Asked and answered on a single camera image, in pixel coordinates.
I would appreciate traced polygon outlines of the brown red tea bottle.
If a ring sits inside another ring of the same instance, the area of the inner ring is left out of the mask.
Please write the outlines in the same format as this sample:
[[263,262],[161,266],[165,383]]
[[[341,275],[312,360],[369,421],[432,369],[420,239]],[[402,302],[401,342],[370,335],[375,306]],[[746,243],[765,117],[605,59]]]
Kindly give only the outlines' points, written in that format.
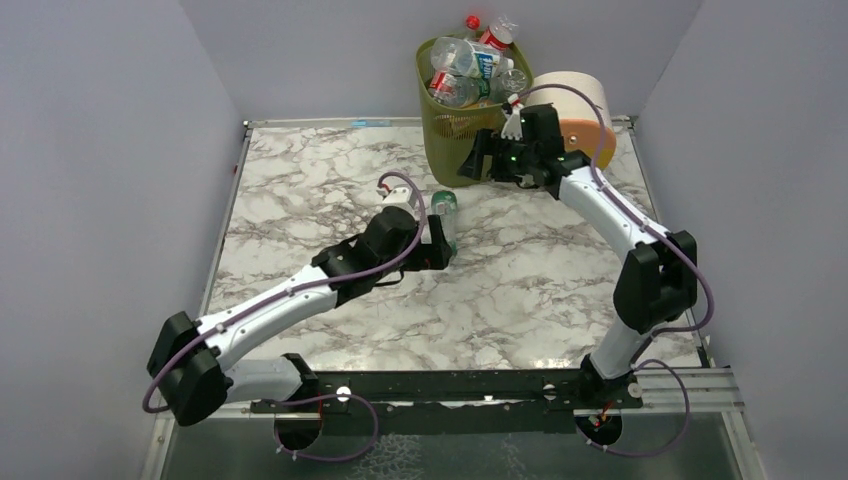
[[435,132],[449,140],[473,139],[478,130],[486,128],[485,116],[438,115],[434,119]]

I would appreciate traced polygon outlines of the red label water bottle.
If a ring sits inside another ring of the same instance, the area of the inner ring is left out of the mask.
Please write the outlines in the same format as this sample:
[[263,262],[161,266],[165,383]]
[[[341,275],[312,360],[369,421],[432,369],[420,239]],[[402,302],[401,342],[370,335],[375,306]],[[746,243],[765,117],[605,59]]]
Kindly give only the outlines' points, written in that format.
[[[455,39],[462,38],[466,41],[476,39],[476,31],[480,26],[480,19],[476,15],[469,15],[464,21],[464,28],[460,33],[453,35]],[[453,61],[456,57],[456,50],[451,49],[445,43],[442,43],[439,49],[436,46],[431,48],[431,58],[436,58],[437,62],[433,63],[434,74],[428,84],[428,93],[439,100],[449,99],[454,96],[459,84],[460,76],[451,73],[447,64]]]

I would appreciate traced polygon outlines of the clear unlabelled bottle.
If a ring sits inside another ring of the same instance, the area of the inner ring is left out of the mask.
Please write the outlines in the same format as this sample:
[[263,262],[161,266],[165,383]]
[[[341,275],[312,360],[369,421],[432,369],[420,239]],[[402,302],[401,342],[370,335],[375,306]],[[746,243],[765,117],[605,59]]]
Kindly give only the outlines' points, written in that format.
[[506,70],[491,82],[492,99],[496,102],[506,102],[514,94],[519,94],[528,88],[528,78],[524,71],[513,68]]

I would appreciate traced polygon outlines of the blue label bottle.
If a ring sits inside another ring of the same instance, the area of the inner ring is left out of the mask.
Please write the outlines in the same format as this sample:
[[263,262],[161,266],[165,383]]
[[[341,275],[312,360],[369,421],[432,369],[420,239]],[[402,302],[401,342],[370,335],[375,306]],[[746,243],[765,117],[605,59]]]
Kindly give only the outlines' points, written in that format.
[[515,68],[514,60],[494,47],[455,37],[437,38],[430,61],[438,72],[485,80]]

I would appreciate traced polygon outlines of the red label bottle red cap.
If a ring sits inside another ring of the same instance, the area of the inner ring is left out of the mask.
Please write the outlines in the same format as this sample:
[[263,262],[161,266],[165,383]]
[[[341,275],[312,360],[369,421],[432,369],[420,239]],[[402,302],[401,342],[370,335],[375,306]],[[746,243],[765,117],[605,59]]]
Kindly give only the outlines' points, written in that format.
[[479,38],[479,42],[501,52],[506,51],[515,41],[520,27],[509,16],[501,15],[492,20]]

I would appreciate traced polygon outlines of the green Cestbon label water bottle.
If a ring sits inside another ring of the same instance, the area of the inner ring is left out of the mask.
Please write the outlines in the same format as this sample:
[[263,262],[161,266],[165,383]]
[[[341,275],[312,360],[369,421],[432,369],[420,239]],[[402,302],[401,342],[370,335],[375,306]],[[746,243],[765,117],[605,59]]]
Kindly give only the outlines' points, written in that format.
[[446,107],[461,109],[479,105],[488,100],[490,95],[491,89],[486,79],[460,76],[454,96],[445,100],[434,100]]

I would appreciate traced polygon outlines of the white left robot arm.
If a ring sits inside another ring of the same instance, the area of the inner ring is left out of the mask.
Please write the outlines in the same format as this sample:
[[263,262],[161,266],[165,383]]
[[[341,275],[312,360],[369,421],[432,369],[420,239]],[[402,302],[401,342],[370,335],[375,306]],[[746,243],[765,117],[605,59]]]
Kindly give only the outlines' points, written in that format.
[[456,196],[439,191],[426,203],[407,175],[395,173],[395,187],[385,183],[390,176],[380,176],[380,209],[366,228],[322,249],[289,279],[217,313],[167,318],[147,361],[152,384],[143,410],[192,426],[228,403],[290,401],[312,388],[301,357],[250,360],[250,352],[302,321],[391,286],[392,274],[446,269],[457,250]]

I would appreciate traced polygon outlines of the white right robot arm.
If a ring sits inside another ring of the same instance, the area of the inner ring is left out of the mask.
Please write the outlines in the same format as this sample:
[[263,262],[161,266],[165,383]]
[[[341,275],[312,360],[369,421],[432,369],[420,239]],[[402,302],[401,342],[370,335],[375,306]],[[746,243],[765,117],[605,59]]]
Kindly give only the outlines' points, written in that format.
[[553,106],[514,105],[507,113],[502,130],[477,134],[475,154],[490,159],[491,180],[544,189],[576,211],[619,258],[612,297],[617,318],[581,368],[599,382],[624,378],[651,339],[696,303],[696,240],[643,215],[590,155],[568,147]]

